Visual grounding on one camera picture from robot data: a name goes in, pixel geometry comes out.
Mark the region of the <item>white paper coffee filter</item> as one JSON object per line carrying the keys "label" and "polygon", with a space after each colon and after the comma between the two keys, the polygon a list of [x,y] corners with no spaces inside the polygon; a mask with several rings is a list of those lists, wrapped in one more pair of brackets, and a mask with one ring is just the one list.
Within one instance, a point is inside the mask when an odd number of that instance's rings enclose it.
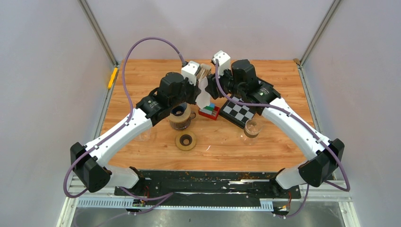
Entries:
{"label": "white paper coffee filter", "polygon": [[208,79],[205,77],[203,78],[199,84],[198,88],[201,90],[201,93],[197,96],[196,98],[196,105],[200,108],[203,109],[206,106],[210,105],[210,99],[211,96],[210,94],[205,90],[205,88],[208,85]]}

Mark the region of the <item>clear glass beaker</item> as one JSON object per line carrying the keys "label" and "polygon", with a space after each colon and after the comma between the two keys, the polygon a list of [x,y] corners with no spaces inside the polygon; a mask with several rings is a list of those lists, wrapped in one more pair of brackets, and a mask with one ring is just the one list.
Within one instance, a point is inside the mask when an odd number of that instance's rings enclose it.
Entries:
{"label": "clear glass beaker", "polygon": [[261,120],[252,118],[246,121],[240,139],[245,145],[251,146],[258,141],[258,136],[263,129]]}

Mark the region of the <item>glass coffee carafe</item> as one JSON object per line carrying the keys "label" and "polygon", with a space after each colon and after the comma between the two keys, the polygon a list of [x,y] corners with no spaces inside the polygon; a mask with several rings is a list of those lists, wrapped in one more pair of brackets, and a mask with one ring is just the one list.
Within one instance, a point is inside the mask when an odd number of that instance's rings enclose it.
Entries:
{"label": "glass coffee carafe", "polygon": [[182,131],[189,127],[191,124],[191,120],[196,117],[196,113],[190,109],[186,109],[184,114],[181,116],[174,116],[172,114],[169,115],[168,120],[170,122],[170,126],[174,130]]}

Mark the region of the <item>red toy brick stack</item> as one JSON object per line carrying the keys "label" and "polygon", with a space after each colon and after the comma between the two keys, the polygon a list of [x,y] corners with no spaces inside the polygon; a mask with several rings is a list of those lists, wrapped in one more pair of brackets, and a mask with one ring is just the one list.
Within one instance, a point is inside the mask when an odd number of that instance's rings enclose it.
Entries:
{"label": "red toy brick stack", "polygon": [[214,103],[210,103],[208,106],[198,110],[199,115],[212,119],[214,121],[217,119],[219,112],[220,108],[216,106]]}

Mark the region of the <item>black white chessboard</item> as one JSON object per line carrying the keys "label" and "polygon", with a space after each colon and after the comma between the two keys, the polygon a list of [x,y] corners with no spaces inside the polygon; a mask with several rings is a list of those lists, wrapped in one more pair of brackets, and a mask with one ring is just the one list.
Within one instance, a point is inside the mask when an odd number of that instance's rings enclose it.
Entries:
{"label": "black white chessboard", "polygon": [[[242,96],[235,90],[234,94],[227,95],[230,95],[230,98],[236,102],[244,102]],[[246,121],[255,116],[255,107],[238,105],[236,102],[227,100],[221,107],[219,115],[239,128],[244,129]]]}

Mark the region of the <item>yellow marker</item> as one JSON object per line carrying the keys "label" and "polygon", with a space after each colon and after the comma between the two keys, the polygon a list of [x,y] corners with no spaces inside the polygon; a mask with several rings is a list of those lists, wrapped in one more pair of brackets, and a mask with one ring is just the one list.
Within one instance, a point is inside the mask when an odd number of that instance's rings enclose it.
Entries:
{"label": "yellow marker", "polygon": [[116,76],[117,76],[117,74],[118,74],[118,68],[117,67],[115,67],[114,68],[114,70],[113,70],[113,72],[112,72],[112,74],[111,74],[111,76],[110,76],[110,79],[109,79],[109,82],[108,82],[108,86],[107,86],[107,88],[110,90],[111,88],[112,88],[112,86],[113,86],[113,84],[114,84],[114,81],[115,81],[115,78],[116,78]]}

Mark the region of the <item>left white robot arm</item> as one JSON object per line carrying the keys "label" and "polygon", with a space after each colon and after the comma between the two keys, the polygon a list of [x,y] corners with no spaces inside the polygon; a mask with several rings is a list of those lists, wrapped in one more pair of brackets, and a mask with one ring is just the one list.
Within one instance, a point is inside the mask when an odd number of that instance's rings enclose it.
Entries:
{"label": "left white robot arm", "polygon": [[109,131],[88,142],[70,148],[73,172],[89,192],[105,186],[124,187],[133,195],[144,192],[145,183],[133,167],[110,166],[109,160],[127,143],[167,118],[182,103],[194,104],[201,93],[196,76],[167,73],[159,87],[143,97],[130,113]]}

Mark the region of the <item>orange filter box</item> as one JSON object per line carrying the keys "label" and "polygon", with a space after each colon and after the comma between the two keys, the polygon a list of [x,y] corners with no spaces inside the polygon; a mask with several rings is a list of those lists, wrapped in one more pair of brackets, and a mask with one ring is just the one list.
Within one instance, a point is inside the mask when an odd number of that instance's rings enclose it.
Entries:
{"label": "orange filter box", "polygon": [[207,77],[211,73],[211,66],[205,63],[200,65],[200,70],[198,72],[198,80],[202,81],[205,77]]}

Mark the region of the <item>small clear glass cup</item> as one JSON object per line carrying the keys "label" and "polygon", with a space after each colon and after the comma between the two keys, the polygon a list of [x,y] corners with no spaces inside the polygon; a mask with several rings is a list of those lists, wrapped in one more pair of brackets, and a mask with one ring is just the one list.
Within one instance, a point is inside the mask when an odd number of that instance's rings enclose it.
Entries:
{"label": "small clear glass cup", "polygon": [[148,129],[148,130],[142,132],[142,133],[138,136],[139,141],[148,141],[148,140],[150,140],[150,138],[151,138],[151,130],[152,130],[152,129]]}

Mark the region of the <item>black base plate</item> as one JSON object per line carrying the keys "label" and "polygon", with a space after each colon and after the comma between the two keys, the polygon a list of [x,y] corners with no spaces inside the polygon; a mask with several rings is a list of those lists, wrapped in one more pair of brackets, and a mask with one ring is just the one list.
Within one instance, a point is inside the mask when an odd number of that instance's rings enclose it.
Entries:
{"label": "black base plate", "polygon": [[172,193],[163,205],[257,207],[260,199],[300,199],[298,186],[283,190],[272,185],[275,172],[141,170],[139,182],[127,191],[156,198]]}

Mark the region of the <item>aluminium frame rail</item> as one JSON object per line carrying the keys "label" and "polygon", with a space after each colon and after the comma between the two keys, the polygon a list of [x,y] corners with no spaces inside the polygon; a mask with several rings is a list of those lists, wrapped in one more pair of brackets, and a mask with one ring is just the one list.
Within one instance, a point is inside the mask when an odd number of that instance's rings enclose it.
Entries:
{"label": "aluminium frame rail", "polygon": [[77,199],[79,208],[123,208],[169,210],[244,210],[272,211],[291,202],[351,202],[351,196],[322,184],[320,187],[294,186],[273,192],[271,172],[185,172],[146,171],[139,195],[150,197],[140,202],[133,190],[124,192],[107,186]]}

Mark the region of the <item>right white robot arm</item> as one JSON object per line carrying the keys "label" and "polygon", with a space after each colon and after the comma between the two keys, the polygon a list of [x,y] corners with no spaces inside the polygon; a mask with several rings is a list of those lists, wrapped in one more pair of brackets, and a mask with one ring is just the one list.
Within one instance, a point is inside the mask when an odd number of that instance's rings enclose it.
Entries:
{"label": "right white robot arm", "polygon": [[231,64],[230,59],[214,57],[211,62],[215,66],[215,73],[207,76],[205,91],[213,99],[225,97],[233,101],[228,94],[239,96],[242,101],[237,101],[238,105],[255,109],[258,115],[278,126],[307,159],[276,174],[270,184],[272,195],[283,197],[289,188],[301,184],[319,187],[337,168],[343,174],[346,187],[334,183],[332,186],[347,192],[350,190],[341,163],[345,145],[340,139],[329,139],[303,120],[272,84],[257,77],[255,67],[248,60],[238,60]]}

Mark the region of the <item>blue glass dripper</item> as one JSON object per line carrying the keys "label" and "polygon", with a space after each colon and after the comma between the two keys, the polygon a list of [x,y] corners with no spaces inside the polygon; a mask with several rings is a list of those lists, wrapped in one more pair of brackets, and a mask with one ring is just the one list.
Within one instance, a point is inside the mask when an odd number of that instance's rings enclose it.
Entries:
{"label": "blue glass dripper", "polygon": [[186,109],[187,109],[187,103],[181,103],[180,105],[176,106],[171,110],[171,114],[174,116],[181,116],[184,114]]}

